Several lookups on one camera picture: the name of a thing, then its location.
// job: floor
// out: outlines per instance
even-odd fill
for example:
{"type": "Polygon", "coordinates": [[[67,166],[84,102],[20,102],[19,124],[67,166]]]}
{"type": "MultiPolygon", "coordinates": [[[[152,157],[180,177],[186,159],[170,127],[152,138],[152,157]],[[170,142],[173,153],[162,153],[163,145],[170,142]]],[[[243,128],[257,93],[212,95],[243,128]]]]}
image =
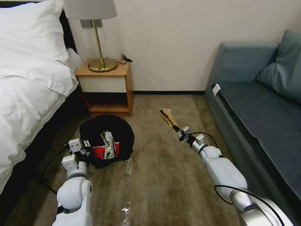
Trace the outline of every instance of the floor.
{"type": "MultiPolygon", "coordinates": [[[[126,118],[135,134],[132,157],[104,169],[89,168],[94,188],[93,225],[238,226],[235,209],[215,194],[201,158],[188,144],[179,142],[176,133],[160,117],[158,109],[162,107],[172,109],[180,127],[190,126],[192,132],[211,134],[223,155],[230,158],[203,96],[136,95],[132,116],[126,118]],[[129,209],[127,213],[122,211],[125,207],[129,209]]],[[[46,153],[40,164],[41,169],[62,146],[61,137],[58,134],[52,151],[46,153]]],[[[60,165],[64,155],[68,153],[59,156],[46,173],[55,190],[65,181],[65,171],[60,165]]],[[[56,205],[53,193],[31,181],[6,226],[52,225],[56,205]]]]}

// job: blue sofa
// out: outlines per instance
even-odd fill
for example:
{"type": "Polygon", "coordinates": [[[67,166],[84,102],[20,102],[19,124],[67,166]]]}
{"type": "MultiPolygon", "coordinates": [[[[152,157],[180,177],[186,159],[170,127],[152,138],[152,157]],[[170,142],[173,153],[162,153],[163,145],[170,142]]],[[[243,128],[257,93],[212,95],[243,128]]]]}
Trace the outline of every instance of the blue sofa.
{"type": "Polygon", "coordinates": [[[222,43],[205,99],[249,190],[273,200],[301,225],[301,106],[256,82],[277,48],[222,43]],[[221,87],[217,96],[213,83],[221,87]]]}

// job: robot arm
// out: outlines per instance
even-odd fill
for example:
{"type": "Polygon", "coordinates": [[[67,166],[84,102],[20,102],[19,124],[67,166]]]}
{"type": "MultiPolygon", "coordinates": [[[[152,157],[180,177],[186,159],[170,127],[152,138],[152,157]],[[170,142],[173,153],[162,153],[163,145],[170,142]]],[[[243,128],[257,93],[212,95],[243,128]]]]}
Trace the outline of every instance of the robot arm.
{"type": "Polygon", "coordinates": [[[80,139],[70,140],[69,146],[71,155],[62,160],[67,171],[66,181],[57,192],[58,208],[52,226],[92,226],[93,186],[88,180],[88,164],[84,161],[86,152],[80,139]]]}
{"type": "Polygon", "coordinates": [[[289,218],[274,202],[269,199],[259,198],[269,205],[267,206],[266,203],[256,198],[256,196],[253,197],[243,192],[249,192],[245,177],[229,159],[222,156],[218,148],[207,146],[202,134],[192,138],[188,127],[183,128],[181,131],[180,134],[184,137],[183,140],[189,143],[190,147],[201,156],[214,183],[227,186],[218,187],[219,194],[225,200],[231,200],[237,210],[242,226],[281,226],[282,223],[278,217],[280,217],[285,226],[293,226],[289,218]]]}

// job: wall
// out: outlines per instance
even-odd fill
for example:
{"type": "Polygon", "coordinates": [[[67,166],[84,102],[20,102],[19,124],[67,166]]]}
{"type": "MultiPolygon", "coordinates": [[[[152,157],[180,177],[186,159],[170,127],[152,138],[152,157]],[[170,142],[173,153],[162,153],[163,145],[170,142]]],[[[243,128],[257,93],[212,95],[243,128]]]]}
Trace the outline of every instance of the wall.
{"type": "MultiPolygon", "coordinates": [[[[134,90],[205,90],[223,41],[280,41],[301,28],[300,0],[115,0],[99,29],[104,56],[131,58],[134,90]]],[[[69,20],[82,60],[97,57],[93,29],[69,20]]]]}

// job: sofa cushion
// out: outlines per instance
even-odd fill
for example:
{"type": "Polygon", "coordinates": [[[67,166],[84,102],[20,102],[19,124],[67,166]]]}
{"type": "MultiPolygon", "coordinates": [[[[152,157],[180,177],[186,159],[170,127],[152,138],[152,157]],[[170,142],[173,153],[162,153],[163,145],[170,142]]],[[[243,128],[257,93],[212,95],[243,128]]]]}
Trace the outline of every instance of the sofa cushion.
{"type": "Polygon", "coordinates": [[[276,60],[259,74],[257,81],[301,103],[301,32],[285,31],[276,60]]]}
{"type": "Polygon", "coordinates": [[[301,199],[301,107],[256,82],[219,85],[220,94],[301,199]]]}

